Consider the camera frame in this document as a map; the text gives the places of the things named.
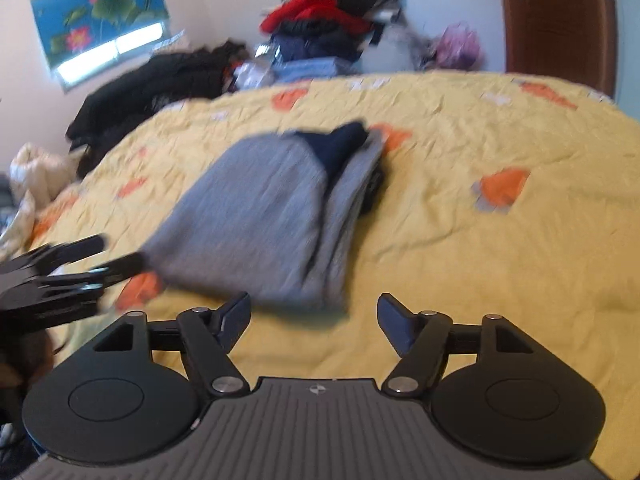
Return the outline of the white plastic bag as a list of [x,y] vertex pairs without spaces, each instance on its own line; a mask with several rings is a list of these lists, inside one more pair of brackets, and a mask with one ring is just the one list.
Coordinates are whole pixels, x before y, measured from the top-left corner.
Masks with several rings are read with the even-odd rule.
[[246,61],[233,73],[235,87],[241,91],[268,88],[276,82],[271,64],[264,61]]

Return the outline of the grey knit sweater navy sleeves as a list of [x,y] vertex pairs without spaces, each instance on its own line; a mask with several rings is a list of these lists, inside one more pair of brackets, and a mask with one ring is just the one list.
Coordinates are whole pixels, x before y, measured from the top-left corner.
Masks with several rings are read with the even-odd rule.
[[361,122],[239,140],[143,244],[145,260],[171,287],[342,310],[350,244],[383,148]]

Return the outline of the cream crumpled cloth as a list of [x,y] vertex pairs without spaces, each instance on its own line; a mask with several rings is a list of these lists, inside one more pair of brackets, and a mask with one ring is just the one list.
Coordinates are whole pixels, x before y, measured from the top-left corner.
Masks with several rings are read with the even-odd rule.
[[76,181],[79,157],[47,152],[24,144],[1,175],[1,194],[11,205],[1,206],[1,261],[17,256],[32,238],[38,214]]

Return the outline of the brown wooden door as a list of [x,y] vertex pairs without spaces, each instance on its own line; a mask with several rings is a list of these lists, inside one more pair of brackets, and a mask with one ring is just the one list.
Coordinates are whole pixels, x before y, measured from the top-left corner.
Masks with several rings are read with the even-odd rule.
[[612,98],[615,0],[502,0],[506,70],[585,84]]

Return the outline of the light blue folded garment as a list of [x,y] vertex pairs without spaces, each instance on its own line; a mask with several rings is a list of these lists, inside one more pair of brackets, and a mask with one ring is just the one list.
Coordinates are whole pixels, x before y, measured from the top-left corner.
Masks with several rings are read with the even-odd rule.
[[352,63],[341,58],[307,58],[306,60],[273,64],[274,79],[280,84],[311,79],[331,79],[358,75]]

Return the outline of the pile of red black clothes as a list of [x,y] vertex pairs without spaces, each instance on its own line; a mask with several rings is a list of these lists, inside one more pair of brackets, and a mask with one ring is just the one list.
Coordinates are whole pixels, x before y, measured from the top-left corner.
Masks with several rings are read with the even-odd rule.
[[364,40],[378,39],[378,12],[401,9],[402,0],[282,0],[259,24],[284,62],[339,58],[355,63]]

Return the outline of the pink plastic bag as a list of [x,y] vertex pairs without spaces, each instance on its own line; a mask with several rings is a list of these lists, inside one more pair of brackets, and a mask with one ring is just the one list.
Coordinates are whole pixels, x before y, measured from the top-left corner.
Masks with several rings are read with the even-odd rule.
[[465,22],[449,25],[435,42],[435,66],[440,70],[475,70],[483,61],[480,37]]

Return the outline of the lotus flower window blind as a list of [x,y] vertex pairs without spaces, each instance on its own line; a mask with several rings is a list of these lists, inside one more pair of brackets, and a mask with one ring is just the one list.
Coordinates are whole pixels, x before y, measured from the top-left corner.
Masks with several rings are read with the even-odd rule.
[[169,36],[165,0],[30,0],[54,76],[70,89]]

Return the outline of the black clothes heap at window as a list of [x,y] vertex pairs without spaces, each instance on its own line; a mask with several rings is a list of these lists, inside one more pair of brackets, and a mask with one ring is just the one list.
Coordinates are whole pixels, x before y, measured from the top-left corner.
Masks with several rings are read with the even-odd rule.
[[232,40],[213,50],[154,55],[149,62],[89,94],[65,133],[70,151],[82,151],[78,179],[165,106],[219,98],[228,87],[232,68],[247,59],[246,45]]

